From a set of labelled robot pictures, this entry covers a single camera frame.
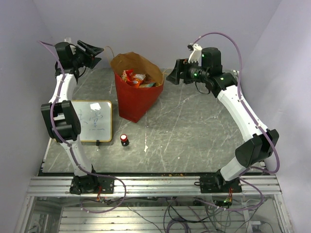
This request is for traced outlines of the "orange snack packet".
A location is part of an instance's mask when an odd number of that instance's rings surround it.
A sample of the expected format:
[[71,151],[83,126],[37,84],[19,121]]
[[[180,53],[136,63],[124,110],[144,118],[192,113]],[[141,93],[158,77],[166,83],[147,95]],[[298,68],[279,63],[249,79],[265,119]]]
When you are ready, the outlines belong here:
[[146,75],[137,74],[132,69],[124,70],[121,76],[122,80],[128,85],[134,88],[139,88],[139,86],[144,82]]

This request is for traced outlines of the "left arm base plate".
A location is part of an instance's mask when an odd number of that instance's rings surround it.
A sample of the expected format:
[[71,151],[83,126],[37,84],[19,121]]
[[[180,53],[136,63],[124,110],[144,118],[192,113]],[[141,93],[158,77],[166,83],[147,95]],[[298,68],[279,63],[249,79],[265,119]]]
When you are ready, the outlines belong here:
[[70,194],[112,194],[114,191],[114,179],[96,177],[92,175],[74,176],[69,188]]

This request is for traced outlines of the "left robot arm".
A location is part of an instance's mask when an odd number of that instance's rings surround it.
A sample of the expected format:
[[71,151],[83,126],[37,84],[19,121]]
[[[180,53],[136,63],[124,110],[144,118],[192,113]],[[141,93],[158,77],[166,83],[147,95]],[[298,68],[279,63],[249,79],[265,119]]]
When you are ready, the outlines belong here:
[[98,176],[87,158],[81,140],[81,123],[72,104],[74,89],[80,78],[80,68],[93,69],[99,62],[103,48],[81,40],[76,45],[65,40],[57,44],[40,42],[52,51],[56,86],[52,98],[41,105],[41,113],[50,138],[55,139],[66,151],[74,168],[70,193],[80,195],[97,192],[100,188]]

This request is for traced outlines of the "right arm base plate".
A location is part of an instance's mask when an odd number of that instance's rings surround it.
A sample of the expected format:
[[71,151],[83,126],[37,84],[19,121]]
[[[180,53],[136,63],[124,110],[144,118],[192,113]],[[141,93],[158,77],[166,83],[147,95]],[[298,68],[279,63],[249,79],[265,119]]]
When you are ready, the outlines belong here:
[[242,187],[240,180],[235,178],[232,181],[225,181],[222,177],[213,174],[201,176],[199,181],[194,182],[195,186],[200,187],[201,193],[241,193]]

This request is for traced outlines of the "red brown paper bag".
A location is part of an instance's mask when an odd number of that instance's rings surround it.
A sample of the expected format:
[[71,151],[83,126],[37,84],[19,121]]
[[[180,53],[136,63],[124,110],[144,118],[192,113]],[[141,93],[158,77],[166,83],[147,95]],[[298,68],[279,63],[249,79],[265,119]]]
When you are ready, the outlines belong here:
[[[135,53],[120,53],[110,66],[115,76],[119,116],[137,123],[153,106],[164,88],[164,76],[160,68],[145,57]],[[143,74],[146,80],[155,84],[152,87],[133,87],[122,79],[124,71]]]

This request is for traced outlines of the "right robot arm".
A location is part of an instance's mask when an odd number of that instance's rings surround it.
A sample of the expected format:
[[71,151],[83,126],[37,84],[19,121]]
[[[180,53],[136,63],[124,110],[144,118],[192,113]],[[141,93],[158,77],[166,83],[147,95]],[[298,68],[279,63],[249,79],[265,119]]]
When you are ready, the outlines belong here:
[[223,72],[221,52],[217,48],[201,48],[198,44],[189,47],[192,51],[189,58],[176,60],[167,81],[175,85],[180,80],[184,84],[203,83],[228,110],[244,140],[227,165],[200,177],[195,185],[202,193],[241,192],[239,175],[272,155],[279,134],[268,129],[238,94],[238,80],[232,73]]

